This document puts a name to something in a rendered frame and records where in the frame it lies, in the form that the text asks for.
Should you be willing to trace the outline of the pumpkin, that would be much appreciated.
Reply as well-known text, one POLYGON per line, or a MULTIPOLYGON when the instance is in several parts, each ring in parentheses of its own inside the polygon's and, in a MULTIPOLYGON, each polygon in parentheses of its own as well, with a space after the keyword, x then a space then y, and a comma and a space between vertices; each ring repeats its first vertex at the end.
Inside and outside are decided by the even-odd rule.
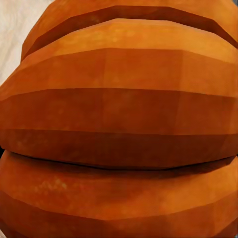
POLYGON ((238 235, 238 6, 55 0, 0 86, 6 238, 238 235))

